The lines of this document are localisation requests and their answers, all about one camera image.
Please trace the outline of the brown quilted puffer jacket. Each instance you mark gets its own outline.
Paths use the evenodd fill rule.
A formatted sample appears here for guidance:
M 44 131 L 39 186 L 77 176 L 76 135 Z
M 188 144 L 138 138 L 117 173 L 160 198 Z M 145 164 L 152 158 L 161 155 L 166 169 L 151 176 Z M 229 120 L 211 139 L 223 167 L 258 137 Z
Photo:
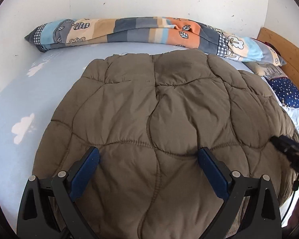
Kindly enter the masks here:
M 296 178 L 270 143 L 299 141 L 258 75 L 199 50 L 96 59 L 55 110 L 33 173 L 51 177 L 91 146 L 100 165 L 77 206 L 101 238 L 198 238 L 221 206 L 197 161 L 272 180 L 278 203 Z

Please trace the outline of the navy star-patterned pillow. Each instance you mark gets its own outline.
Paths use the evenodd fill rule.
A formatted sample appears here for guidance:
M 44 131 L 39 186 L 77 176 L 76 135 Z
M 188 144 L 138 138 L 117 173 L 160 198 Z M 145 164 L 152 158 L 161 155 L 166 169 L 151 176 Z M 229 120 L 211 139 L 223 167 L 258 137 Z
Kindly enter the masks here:
M 278 77 L 266 80 L 283 106 L 299 109 L 299 90 L 291 79 Z

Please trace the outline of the wooden headboard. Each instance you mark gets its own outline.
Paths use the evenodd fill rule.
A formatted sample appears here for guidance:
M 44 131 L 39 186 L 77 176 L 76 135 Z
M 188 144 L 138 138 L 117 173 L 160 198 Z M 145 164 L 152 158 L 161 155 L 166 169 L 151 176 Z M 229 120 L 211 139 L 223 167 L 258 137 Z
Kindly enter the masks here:
M 299 89 L 299 48 L 265 27 L 260 29 L 257 40 L 268 42 L 280 52 L 286 62 L 282 70 Z

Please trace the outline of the grey patterned pillow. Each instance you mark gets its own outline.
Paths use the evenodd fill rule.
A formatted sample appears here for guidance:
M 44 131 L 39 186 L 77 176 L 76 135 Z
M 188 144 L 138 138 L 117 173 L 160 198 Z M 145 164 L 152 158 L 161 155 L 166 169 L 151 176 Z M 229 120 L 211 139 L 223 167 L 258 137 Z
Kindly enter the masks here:
M 275 66 L 272 64 L 263 64 L 261 65 L 263 72 L 264 72 L 264 77 L 266 79 L 274 79 L 274 78 L 282 78 L 286 77 L 285 73 L 279 66 Z

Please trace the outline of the light blue cloud bedsheet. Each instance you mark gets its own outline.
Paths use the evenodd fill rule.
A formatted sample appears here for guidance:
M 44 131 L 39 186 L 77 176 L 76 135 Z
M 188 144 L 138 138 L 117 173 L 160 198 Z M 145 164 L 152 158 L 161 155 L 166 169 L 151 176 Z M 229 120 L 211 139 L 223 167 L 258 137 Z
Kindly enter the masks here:
M 9 225 L 17 228 L 21 197 L 43 134 L 53 114 L 87 66 L 96 59 L 128 54 L 161 55 L 187 50 L 140 44 L 93 45 L 60 49 L 42 58 L 0 94 L 0 206 Z

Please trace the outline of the colourful patchwork rolled duvet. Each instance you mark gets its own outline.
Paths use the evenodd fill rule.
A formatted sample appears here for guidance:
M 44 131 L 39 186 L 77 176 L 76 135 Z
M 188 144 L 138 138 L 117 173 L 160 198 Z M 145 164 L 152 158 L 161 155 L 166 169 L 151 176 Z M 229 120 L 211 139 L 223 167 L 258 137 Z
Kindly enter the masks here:
M 196 21 L 173 17 L 65 19 L 45 23 L 25 40 L 40 52 L 98 43 L 155 43 L 199 49 L 240 62 L 283 66 L 286 62 L 270 46 Z

